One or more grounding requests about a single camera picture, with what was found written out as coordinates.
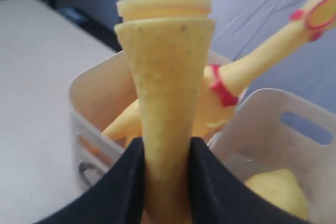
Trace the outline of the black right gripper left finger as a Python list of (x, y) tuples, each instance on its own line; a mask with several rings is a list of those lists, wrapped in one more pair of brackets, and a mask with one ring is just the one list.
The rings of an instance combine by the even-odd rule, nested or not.
[(39, 223), (140, 223), (143, 208), (144, 145), (138, 137), (93, 187)]

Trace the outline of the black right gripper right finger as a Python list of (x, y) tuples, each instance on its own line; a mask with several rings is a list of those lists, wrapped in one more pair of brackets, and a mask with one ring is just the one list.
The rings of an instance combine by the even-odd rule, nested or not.
[(191, 138), (188, 193), (193, 223), (303, 224), (240, 182), (199, 137)]

